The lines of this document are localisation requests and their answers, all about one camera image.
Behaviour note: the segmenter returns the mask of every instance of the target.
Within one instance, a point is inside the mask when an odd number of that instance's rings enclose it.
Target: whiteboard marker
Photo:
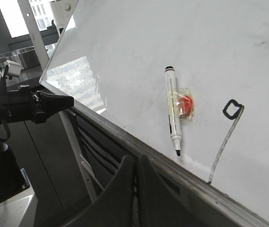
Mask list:
[[[166,78],[166,90],[167,90],[167,102],[169,110],[169,123],[170,123],[170,137],[173,141],[177,155],[181,155],[181,139],[182,131],[180,119],[177,116],[177,106],[175,101],[174,92],[176,92],[176,77],[174,75],[174,69],[172,66],[168,66],[165,69]]]

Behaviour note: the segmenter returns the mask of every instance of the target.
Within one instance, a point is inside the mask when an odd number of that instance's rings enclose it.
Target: red object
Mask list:
[[[193,107],[193,101],[190,96],[181,96],[179,98],[181,117],[187,117],[190,115]]]

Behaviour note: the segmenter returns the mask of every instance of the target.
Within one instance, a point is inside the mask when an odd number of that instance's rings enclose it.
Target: metal bowl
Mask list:
[[[6,60],[11,60],[22,65],[22,70],[27,70],[40,65],[33,46],[0,54],[0,67]]]

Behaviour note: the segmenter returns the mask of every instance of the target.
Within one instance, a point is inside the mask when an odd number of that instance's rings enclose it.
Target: metal pole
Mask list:
[[[41,64],[41,68],[42,70],[44,70],[49,61],[49,57],[46,52],[39,28],[36,24],[35,16],[31,10],[28,0],[18,0],[18,4],[20,6],[23,18],[25,20],[25,24],[29,31],[29,36],[35,47],[36,54]]]

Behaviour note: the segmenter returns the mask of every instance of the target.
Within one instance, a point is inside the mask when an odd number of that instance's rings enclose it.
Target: whiteboard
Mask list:
[[[170,140],[164,70],[190,88],[181,156]],[[245,110],[212,185],[269,221],[269,0],[80,0],[41,84],[97,114],[207,181]]]

